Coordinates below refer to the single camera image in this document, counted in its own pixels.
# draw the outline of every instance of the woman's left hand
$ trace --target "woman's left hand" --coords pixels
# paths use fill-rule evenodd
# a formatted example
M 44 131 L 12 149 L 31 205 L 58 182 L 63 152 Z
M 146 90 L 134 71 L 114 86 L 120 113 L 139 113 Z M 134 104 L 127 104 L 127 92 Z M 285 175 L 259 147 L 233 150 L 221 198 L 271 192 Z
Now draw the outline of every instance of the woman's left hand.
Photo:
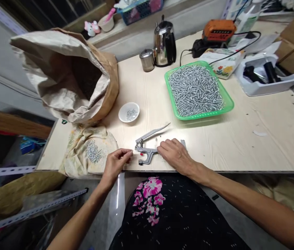
M 112 187 L 124 165 L 130 162 L 132 155 L 131 149 L 118 149 L 108 154 L 101 182 Z

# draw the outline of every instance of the pink flower print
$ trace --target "pink flower print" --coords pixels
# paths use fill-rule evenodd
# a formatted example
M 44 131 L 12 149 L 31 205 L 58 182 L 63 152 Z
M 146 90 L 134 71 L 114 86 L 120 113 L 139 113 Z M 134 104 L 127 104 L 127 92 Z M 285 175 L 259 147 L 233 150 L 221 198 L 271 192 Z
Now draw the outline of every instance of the pink flower print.
M 137 191 L 137 192 L 134 194 L 134 197 L 137 197 L 137 196 L 142 197 L 142 194 L 141 194 L 139 191 Z
M 156 214 L 156 215 L 158 215 L 158 211 L 160 210 L 160 208 L 158 208 L 158 207 L 154 207 L 154 213 Z
M 139 186 L 137 186 L 136 190 L 141 190 L 143 188 L 143 183 L 141 182 Z
M 148 180 L 150 181 L 150 180 L 158 179 L 158 178 L 159 178 L 158 176 L 156 176 L 156 177 L 149 177 Z
M 148 204 L 147 204 L 147 207 L 150 207 L 153 205 L 153 203 L 151 202 L 151 196 L 148 198 Z
M 154 211 L 155 211 L 155 209 L 154 209 L 154 207 L 153 207 L 153 206 L 148 206 L 148 205 L 147 205 L 146 213 L 148 213 L 148 212 L 149 212 L 149 213 L 151 213 L 151 214 L 152 214 Z
M 150 179 L 143 188 L 143 196 L 147 198 L 151 195 L 156 195 L 161 191 L 162 181 L 159 179 Z
M 133 213 L 132 213 L 132 217 L 134 217 L 134 216 L 138 216 L 138 215 L 143 214 L 143 213 L 144 213 L 144 210 L 142 210 L 142 211 L 140 211 L 140 212 L 133 212 Z
M 138 206 L 138 205 L 140 205 L 140 198 L 139 198 L 139 197 L 136 197 L 136 198 L 135 198 L 135 201 L 134 201 L 134 203 L 133 203 L 133 206 L 136 207 L 136 206 Z
M 149 216 L 149 218 L 147 219 L 149 223 L 151 223 L 151 226 L 155 225 L 158 223 L 158 220 L 160 219 L 160 217 L 158 217 L 157 219 L 155 219 L 155 215 L 154 216 Z
M 165 197 L 161 193 L 154 197 L 154 205 L 163 205 Z

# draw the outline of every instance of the press pliers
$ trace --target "press pliers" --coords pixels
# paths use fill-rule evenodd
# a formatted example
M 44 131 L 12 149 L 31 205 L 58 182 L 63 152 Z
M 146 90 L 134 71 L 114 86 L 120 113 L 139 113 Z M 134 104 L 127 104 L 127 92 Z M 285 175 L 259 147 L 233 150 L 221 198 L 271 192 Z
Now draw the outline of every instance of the press pliers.
M 165 125 L 164 127 L 154 129 L 154 130 L 146 133 L 144 136 L 140 137 L 139 139 L 135 140 L 135 142 L 136 142 L 135 150 L 137 150 L 137 151 L 139 151 L 141 153 L 146 153 L 147 154 L 147 159 L 145 161 L 139 160 L 139 165 L 150 164 L 151 158 L 153 157 L 153 155 L 158 153 L 157 149 L 144 148 L 143 147 L 143 140 L 145 140 L 149 136 L 153 135 L 154 133 L 166 128 L 169 124 Z M 184 140 L 181 140 L 180 142 L 186 147 Z

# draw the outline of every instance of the finger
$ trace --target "finger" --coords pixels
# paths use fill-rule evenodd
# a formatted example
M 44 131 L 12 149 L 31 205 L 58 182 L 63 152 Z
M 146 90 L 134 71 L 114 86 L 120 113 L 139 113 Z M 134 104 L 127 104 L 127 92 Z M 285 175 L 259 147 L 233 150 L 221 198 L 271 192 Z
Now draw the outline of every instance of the finger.
M 122 157 L 122 156 L 123 156 L 124 154 L 126 154 L 127 152 L 132 152 L 132 149 L 122 149 L 122 148 L 120 148 L 120 149 L 118 149 L 118 150 L 112 152 L 111 154 L 112 154 L 114 157 L 120 159 L 120 157 Z
M 170 148 L 172 148 L 172 149 L 177 148 L 176 144 L 173 141 L 166 139 L 165 142 L 169 145 Z
M 121 162 L 126 163 L 131 156 L 133 155 L 133 152 L 130 150 L 126 154 L 123 155 L 123 157 L 120 159 Z
M 171 147 L 170 147 L 165 141 L 162 141 L 162 142 L 160 143 L 160 146 L 161 146 L 162 148 L 164 148 L 165 150 L 167 150 L 167 151 L 171 150 Z
M 173 143 L 176 144 L 179 148 L 185 148 L 183 144 L 181 144 L 176 138 L 172 139 Z
M 168 153 L 168 151 L 164 149 L 162 146 L 158 146 L 157 151 L 163 158 L 165 158 L 166 154 Z

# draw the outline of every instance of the wall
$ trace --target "wall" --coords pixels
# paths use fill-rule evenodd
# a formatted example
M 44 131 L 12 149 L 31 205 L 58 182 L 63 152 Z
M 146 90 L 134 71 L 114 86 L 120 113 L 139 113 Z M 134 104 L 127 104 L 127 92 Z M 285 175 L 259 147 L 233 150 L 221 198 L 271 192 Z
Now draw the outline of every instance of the wall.
M 124 32 L 127 35 L 99 49 L 115 54 L 118 61 L 125 60 L 146 48 L 153 48 L 155 22 L 160 22 L 162 15 L 172 22 L 175 38 L 180 39 L 203 30 L 210 19 L 220 18 L 227 3 L 226 0 L 186 0 L 166 6 L 167 1 L 160 12 L 127 26 Z M 191 48 L 192 44 L 188 44 L 187 49 Z
M 21 86 L 19 91 L 25 89 L 29 92 L 28 95 L 37 97 L 36 90 L 26 77 L 21 62 L 10 48 L 9 41 L 12 36 L 14 33 L 0 23 L 0 77 Z M 0 84 L 0 110 L 7 107 L 17 108 L 51 120 L 56 119 L 43 107 L 40 100 L 26 97 Z

